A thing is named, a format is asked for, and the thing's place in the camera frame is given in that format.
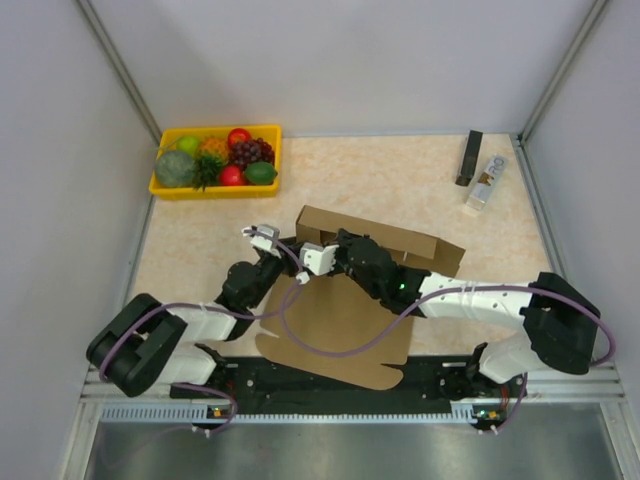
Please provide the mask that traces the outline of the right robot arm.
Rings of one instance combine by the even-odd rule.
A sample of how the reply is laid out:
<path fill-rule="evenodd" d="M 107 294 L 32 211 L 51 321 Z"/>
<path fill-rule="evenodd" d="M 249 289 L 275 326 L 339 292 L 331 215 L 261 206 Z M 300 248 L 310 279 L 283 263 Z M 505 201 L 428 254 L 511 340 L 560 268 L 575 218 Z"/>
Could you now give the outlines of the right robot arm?
<path fill-rule="evenodd" d="M 472 282 L 403 266 L 368 236 L 337 234 L 335 271 L 353 280 L 399 316 L 476 321 L 512 330 L 498 342 L 478 345 L 467 365 L 467 384 L 487 396 L 531 371 L 550 368 L 585 375 L 599 310 L 563 277 L 542 272 L 530 283 Z"/>

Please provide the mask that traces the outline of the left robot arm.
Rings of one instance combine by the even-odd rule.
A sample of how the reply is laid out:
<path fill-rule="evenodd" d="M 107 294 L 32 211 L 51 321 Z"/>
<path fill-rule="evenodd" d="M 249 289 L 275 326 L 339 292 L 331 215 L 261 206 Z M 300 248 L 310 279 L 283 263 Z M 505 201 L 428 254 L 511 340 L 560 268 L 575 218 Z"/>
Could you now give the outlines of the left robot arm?
<path fill-rule="evenodd" d="M 255 263 L 233 264 L 211 304 L 163 304 L 136 295 L 89 343 L 86 359 L 99 378 L 133 398 L 156 384 L 193 384 L 205 396 L 226 387 L 227 374 L 200 347 L 205 340 L 233 341 L 269 313 L 254 309 L 283 274 L 303 271 L 297 250 L 260 251 Z"/>

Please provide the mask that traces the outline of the brown cardboard box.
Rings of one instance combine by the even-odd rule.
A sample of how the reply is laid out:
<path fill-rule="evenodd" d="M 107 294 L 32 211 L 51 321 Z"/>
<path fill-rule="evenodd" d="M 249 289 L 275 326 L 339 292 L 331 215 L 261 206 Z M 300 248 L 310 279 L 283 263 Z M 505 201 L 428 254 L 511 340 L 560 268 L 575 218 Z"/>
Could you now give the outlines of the brown cardboard box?
<path fill-rule="evenodd" d="M 465 254 L 463 248 L 425 233 L 405 230 L 306 205 L 296 220 L 299 241 L 323 244 L 339 229 L 369 235 L 389 249 L 405 266 L 453 277 Z M 260 323 L 255 338 L 259 353 L 269 361 L 371 390 L 388 390 L 403 378 L 408 358 L 412 318 L 402 320 L 372 348 L 354 356 L 340 352 L 356 349 L 374 339 L 396 318 L 345 275 L 315 277 L 304 285 L 284 314 L 278 312 L 294 280 L 281 276 L 265 309 L 270 316 Z"/>

